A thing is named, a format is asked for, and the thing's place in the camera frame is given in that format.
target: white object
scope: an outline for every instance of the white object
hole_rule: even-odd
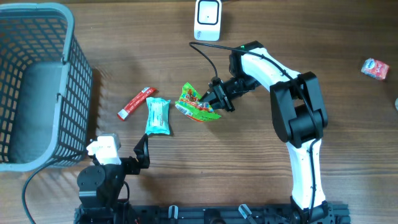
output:
[[[119,138],[115,134],[98,136],[97,141],[93,141],[87,146],[89,156],[97,158],[101,165],[106,164],[121,164],[118,156],[120,148]]]
[[[220,0],[197,0],[193,28],[196,40],[217,41],[220,38],[221,8]]]
[[[273,60],[282,69],[284,69],[292,78],[297,78],[300,72],[293,71],[283,66],[275,60],[265,48],[256,48],[251,52],[264,55]],[[261,59],[255,55],[244,54],[241,57],[243,71],[255,78],[261,85],[268,91],[271,85],[277,82],[289,81],[289,78],[282,76],[282,72],[271,64],[269,61]],[[314,139],[302,144],[301,148],[294,147],[291,143],[286,143],[289,150],[290,163],[292,165],[293,173],[293,191],[292,196],[295,203],[303,210],[304,208],[311,207],[312,202],[312,172],[311,162],[308,150],[311,142]],[[319,206],[325,199],[325,194],[322,191],[321,178],[320,178],[320,165],[319,165],[319,152],[321,141],[319,140],[313,146],[313,161],[315,168],[315,183],[317,191],[315,192],[314,207]]]

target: table surface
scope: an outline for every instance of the table surface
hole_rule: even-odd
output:
[[[90,137],[118,133],[120,156],[144,134],[147,106],[127,121],[116,113],[145,86],[174,102],[184,83],[200,93],[214,73],[188,46],[194,1],[69,4],[75,35],[94,70]],[[398,218],[398,2],[228,1],[222,34],[230,47],[258,40],[286,67],[312,71],[329,116],[321,147],[322,187],[347,203],[353,223]],[[203,49],[220,78],[231,77],[229,52]],[[391,66],[386,82],[360,72],[372,57]],[[234,101],[236,111],[196,123],[170,107],[172,135],[149,138],[150,168],[127,176],[133,205],[262,205],[289,203],[289,153],[274,132],[265,89]],[[71,223],[80,204],[76,178],[89,160],[45,170],[27,189],[37,223]],[[0,174],[0,223],[27,223],[21,189],[28,173]]]

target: green snack packet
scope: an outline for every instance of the green snack packet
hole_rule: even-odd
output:
[[[194,121],[204,122],[220,118],[211,108],[209,103],[199,102],[201,95],[191,86],[186,83],[182,87],[182,94],[180,99],[175,102],[175,107]]]

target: red candy bar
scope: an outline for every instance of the red candy bar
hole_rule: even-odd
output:
[[[388,69],[389,66],[387,64],[378,60],[374,60],[373,58],[369,58],[362,66],[361,72],[378,80],[384,80],[386,79]]]
[[[118,118],[122,121],[125,121],[126,118],[134,112],[145,99],[153,94],[156,89],[153,87],[145,87],[141,92],[138,93],[136,97],[134,97],[130,103],[128,103],[121,111],[118,112]]]

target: wood grain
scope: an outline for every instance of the wood grain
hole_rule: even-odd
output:
[[[147,107],[125,122],[116,113],[145,86],[175,101],[190,82],[207,90],[210,64],[188,46],[195,3],[69,4],[75,35],[95,73],[90,133],[116,132],[121,156],[144,134]],[[287,67],[319,78],[329,125],[321,150],[322,186],[331,202],[348,203],[353,223],[398,218],[398,2],[230,1],[218,44],[258,40]],[[228,51],[203,49],[226,80]],[[386,82],[360,73],[365,59],[388,63]],[[170,107],[173,135],[149,139],[151,165],[128,176],[134,205],[288,203],[289,154],[271,122],[269,94],[259,88],[234,101],[236,111],[196,123]],[[37,223],[71,223],[79,206],[76,177],[89,160],[45,170],[27,189]],[[21,188],[30,173],[0,174],[0,223],[27,223]]]

